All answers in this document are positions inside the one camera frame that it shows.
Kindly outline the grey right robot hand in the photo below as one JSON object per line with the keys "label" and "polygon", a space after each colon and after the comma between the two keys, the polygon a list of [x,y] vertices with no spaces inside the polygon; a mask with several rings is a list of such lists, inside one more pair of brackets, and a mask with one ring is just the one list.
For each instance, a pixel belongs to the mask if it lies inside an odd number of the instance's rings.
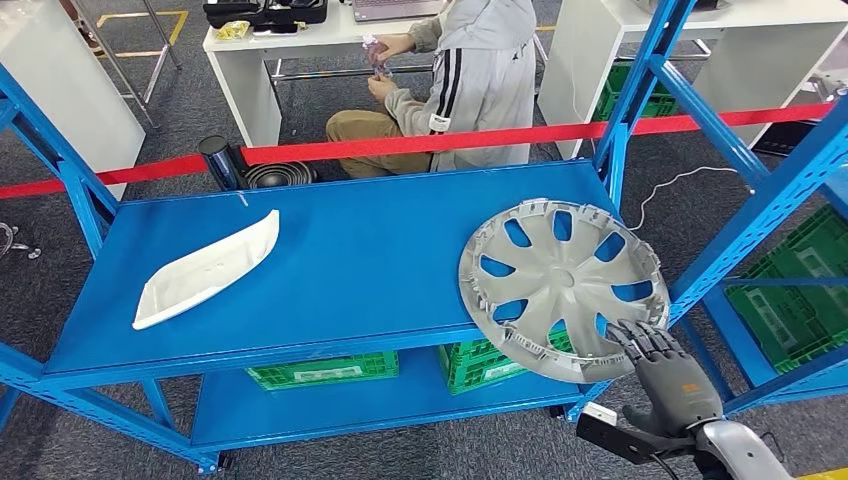
{"label": "grey right robot hand", "polygon": [[698,361],[665,329],[619,320],[606,327],[606,337],[622,346],[651,403],[643,412],[623,408],[635,428],[656,436],[683,438],[690,429],[723,417],[720,395]]}

